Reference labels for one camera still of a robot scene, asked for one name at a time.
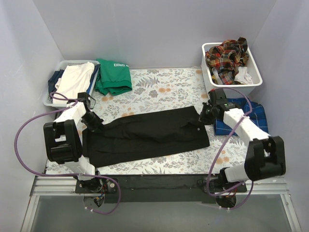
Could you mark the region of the black long sleeve shirt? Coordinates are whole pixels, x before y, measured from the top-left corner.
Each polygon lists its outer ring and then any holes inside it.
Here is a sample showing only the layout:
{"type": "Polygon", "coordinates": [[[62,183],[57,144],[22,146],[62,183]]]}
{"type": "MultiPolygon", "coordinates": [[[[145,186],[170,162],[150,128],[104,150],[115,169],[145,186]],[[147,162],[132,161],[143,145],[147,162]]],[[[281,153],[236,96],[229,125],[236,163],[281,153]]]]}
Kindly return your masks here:
{"type": "Polygon", "coordinates": [[[193,106],[118,118],[82,134],[83,156],[96,168],[210,146],[193,106]]]}

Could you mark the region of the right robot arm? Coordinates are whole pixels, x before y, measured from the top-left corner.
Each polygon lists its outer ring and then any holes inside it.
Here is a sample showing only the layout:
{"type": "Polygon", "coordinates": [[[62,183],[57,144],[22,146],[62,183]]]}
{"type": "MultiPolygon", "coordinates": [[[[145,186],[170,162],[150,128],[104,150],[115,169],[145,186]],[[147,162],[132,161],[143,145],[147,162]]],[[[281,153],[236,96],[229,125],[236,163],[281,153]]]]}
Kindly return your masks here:
{"type": "Polygon", "coordinates": [[[222,168],[216,179],[208,174],[206,189],[210,184],[220,188],[223,192],[231,190],[250,180],[252,182],[282,176],[286,173],[285,146],[281,137],[272,137],[255,125],[249,115],[253,108],[247,101],[249,110],[244,112],[241,107],[229,102],[224,88],[209,91],[209,100],[203,104],[199,117],[205,125],[223,121],[236,133],[247,147],[245,162],[241,165],[222,168]]]}

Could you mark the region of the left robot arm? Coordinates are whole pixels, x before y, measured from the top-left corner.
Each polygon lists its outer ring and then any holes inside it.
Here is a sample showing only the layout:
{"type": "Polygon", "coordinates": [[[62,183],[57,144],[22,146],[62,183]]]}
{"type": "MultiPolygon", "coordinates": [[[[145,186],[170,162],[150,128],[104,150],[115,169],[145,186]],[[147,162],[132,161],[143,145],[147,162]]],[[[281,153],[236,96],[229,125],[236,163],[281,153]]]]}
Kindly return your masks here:
{"type": "Polygon", "coordinates": [[[103,119],[92,111],[90,99],[89,94],[80,92],[76,104],[68,100],[68,109],[53,122],[45,123],[43,133],[48,160],[72,171],[80,187],[98,193],[103,189],[103,181],[95,177],[99,171],[83,156],[77,130],[79,122],[84,123],[91,132],[103,129],[103,119]]]}

